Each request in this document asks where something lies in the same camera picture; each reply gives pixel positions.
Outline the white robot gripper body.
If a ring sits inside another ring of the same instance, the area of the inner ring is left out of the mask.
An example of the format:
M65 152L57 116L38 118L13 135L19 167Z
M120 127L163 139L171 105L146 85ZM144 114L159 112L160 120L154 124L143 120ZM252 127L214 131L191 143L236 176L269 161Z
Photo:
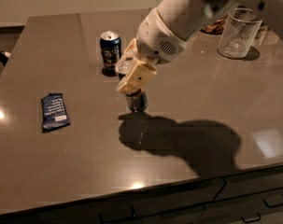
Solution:
M164 24L158 9L154 8L140 23L136 45L142 60L170 63L187 47L187 42Z

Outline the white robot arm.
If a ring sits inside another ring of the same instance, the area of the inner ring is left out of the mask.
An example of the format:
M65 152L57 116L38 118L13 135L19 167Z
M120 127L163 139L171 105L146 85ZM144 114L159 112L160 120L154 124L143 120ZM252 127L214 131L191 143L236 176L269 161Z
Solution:
M116 64L129 64L117 91L131 94L143 88L156 76L158 63L173 61L194 33L239 5L253 10L283 40L283 0L162 0Z

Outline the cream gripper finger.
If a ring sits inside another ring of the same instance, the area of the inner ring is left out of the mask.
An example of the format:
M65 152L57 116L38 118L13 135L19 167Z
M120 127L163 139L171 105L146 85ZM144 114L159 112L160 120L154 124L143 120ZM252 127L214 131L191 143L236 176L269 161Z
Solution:
M122 94L132 94L147 85L157 75L155 64L137 60L132 71L126 76L120 76L117 91Z
M133 38L128 47L121 55L120 60L115 65L115 71L119 76L126 76L132 71L134 64L137 60L136 53L136 39Z

